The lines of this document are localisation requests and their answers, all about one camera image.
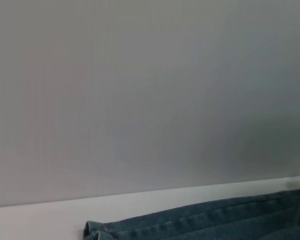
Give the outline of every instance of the jeans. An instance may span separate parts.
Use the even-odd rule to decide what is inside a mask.
[[[300,240],[300,189],[88,221],[84,240]]]

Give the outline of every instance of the white wall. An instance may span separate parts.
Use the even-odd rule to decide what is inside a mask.
[[[0,206],[300,175],[300,0],[0,0]]]

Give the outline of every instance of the white surface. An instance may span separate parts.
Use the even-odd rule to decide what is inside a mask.
[[[0,207],[291,176],[300,0],[0,0]]]
[[[113,222],[212,200],[300,188],[300,176],[0,208],[0,240],[80,240],[87,220]]]

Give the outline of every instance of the gray wall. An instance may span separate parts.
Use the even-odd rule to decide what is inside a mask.
[[[300,0],[0,0],[0,206],[300,175]]]

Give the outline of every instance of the denim fabric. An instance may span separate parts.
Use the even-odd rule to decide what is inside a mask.
[[[84,240],[300,240],[300,189],[88,221]]]

